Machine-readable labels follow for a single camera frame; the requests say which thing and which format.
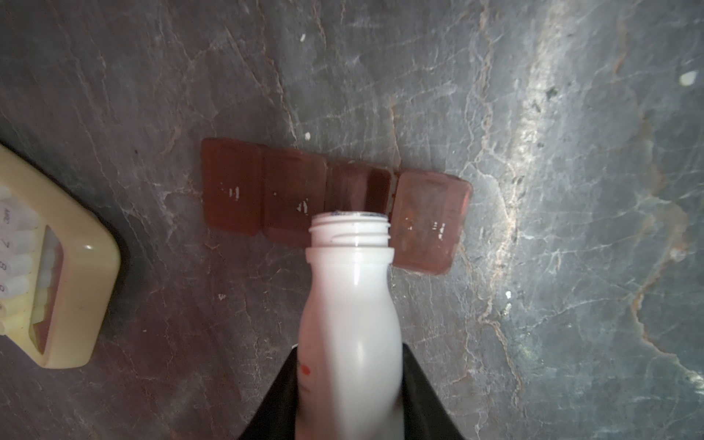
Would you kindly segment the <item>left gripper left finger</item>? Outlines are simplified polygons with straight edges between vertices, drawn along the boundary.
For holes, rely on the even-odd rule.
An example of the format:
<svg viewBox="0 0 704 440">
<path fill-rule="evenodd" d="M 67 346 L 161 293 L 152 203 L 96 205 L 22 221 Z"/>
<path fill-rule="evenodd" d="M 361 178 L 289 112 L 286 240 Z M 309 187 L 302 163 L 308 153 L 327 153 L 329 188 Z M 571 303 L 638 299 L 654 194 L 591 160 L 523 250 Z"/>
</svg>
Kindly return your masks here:
<svg viewBox="0 0 704 440">
<path fill-rule="evenodd" d="M 297 368 L 297 347 L 294 346 L 239 440 L 295 439 Z"/>
</svg>

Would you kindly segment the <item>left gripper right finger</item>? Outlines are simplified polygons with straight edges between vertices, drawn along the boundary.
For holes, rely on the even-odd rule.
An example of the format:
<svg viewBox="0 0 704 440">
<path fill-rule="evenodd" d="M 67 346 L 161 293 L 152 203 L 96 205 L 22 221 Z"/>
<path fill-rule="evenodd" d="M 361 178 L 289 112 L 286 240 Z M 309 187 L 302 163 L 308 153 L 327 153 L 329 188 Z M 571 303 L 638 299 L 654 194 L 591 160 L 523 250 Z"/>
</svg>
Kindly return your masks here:
<svg viewBox="0 0 704 440">
<path fill-rule="evenodd" d="M 403 425 L 406 440 L 464 440 L 407 344 L 403 344 Z"/>
</svg>

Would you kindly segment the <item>white pill bottle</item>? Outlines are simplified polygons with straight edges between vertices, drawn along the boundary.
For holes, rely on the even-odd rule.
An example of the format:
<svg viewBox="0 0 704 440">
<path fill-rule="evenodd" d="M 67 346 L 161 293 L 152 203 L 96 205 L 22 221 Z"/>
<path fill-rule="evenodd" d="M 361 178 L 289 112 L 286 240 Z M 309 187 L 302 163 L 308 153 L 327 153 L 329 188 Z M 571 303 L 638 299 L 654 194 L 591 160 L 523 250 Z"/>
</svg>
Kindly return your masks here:
<svg viewBox="0 0 704 440">
<path fill-rule="evenodd" d="M 315 216 L 297 344 L 298 439 L 402 439 L 403 342 L 384 214 Z"/>
</svg>

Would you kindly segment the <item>brown weekly pill organizer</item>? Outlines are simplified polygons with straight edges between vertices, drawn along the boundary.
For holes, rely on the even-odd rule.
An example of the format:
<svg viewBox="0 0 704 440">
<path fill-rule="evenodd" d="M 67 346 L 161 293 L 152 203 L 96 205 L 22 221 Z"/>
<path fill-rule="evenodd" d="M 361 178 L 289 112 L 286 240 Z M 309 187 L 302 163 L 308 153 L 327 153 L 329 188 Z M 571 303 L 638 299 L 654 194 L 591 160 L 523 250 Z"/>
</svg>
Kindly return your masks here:
<svg viewBox="0 0 704 440">
<path fill-rule="evenodd" d="M 390 219 L 394 266 L 432 275 L 451 268 L 473 193 L 468 181 L 441 172 L 223 137 L 202 140 L 201 165 L 209 227 L 305 248 L 318 214 L 377 213 Z"/>
</svg>

